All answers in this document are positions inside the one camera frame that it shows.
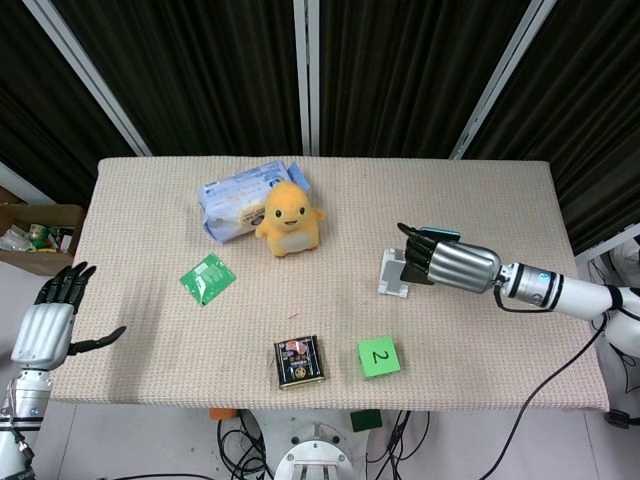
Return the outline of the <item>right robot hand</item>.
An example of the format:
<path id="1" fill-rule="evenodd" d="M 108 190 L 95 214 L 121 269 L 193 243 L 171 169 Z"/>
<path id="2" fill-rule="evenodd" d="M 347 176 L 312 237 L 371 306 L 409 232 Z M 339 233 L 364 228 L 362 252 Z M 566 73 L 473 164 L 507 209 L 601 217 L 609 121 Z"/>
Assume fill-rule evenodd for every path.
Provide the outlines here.
<path id="1" fill-rule="evenodd" d="M 416 229 L 398 223 L 407 236 L 400 279 L 411 284 L 445 285 L 481 294 L 493 287 L 502 261 L 492 250 L 459 242 L 452 231 Z"/>

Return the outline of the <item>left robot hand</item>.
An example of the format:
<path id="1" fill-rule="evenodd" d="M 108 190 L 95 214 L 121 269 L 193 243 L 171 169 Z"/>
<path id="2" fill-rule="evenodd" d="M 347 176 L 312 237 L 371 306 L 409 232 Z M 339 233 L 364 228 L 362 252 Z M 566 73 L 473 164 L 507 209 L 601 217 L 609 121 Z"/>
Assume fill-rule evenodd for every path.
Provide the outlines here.
<path id="1" fill-rule="evenodd" d="M 11 354 L 11 360 L 23 369 L 53 371 L 67 357 L 105 348 L 126 331 L 124 326 L 98 339 L 74 342 L 75 318 L 94 266 L 81 262 L 66 266 L 49 279 L 27 309 Z"/>

